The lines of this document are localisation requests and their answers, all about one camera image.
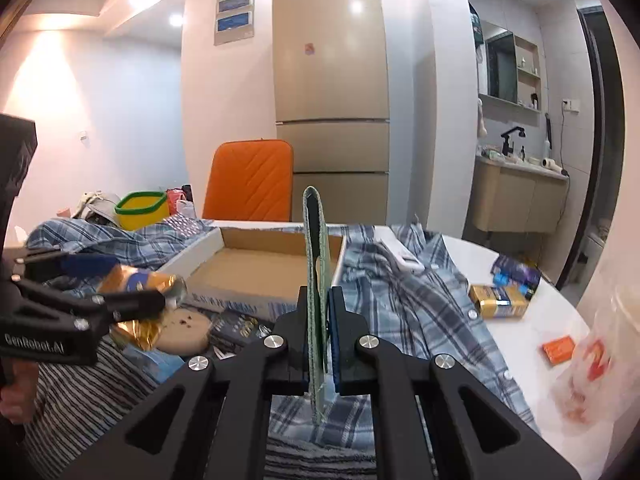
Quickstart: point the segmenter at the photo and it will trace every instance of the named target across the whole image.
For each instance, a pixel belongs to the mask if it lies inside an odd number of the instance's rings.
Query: blue plaid cloth
[[[40,225],[27,245],[112,254],[123,264],[157,269],[214,228],[212,221],[189,221],[188,228],[181,228],[184,221],[173,219],[135,232],[54,219]],[[441,235],[426,232],[419,225],[393,228],[396,237],[425,265],[426,270],[415,275],[398,271],[386,248],[375,243],[373,227],[335,227],[329,231],[347,238],[340,285],[347,309],[362,314],[371,333],[405,354],[420,358],[452,355],[537,430],[519,386],[504,378],[506,363],[484,321],[467,315],[473,304],[466,294],[466,279],[454,266]],[[98,282],[76,283],[74,293],[92,293]],[[274,397],[269,426],[272,435],[373,454],[369,396],[340,397],[329,391],[324,423],[315,427],[311,420],[308,397]]]

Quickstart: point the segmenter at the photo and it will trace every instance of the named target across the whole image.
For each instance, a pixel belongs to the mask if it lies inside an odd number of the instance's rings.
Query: refrigerator
[[[292,220],[384,224],[389,104],[380,0],[273,0],[276,130],[293,147]]]

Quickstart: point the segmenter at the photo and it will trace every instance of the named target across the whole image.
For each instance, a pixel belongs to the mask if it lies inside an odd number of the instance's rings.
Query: white remote control
[[[405,272],[423,272],[424,265],[409,249],[400,243],[391,229],[376,228],[376,241],[381,242],[393,255],[400,270]]]

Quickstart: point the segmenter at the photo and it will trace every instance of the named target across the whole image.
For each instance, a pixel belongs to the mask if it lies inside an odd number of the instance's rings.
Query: sink countertop
[[[556,173],[553,170],[547,170],[542,166],[534,166],[533,164],[529,164],[527,162],[517,163],[517,162],[507,162],[502,160],[491,160],[490,158],[486,158],[482,155],[476,155],[476,160],[482,162],[483,164],[488,164],[489,166],[498,166],[499,168],[506,168],[507,170],[515,170],[515,171],[526,171],[527,173],[536,173],[541,174],[543,176],[548,176],[549,178],[556,178],[558,180],[568,180],[569,177],[564,176],[563,174]]]

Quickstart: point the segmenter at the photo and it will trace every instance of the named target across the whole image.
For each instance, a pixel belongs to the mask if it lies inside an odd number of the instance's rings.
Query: beige round object
[[[177,308],[164,317],[156,348],[181,356],[200,353],[209,345],[210,327],[211,321],[207,316]]]

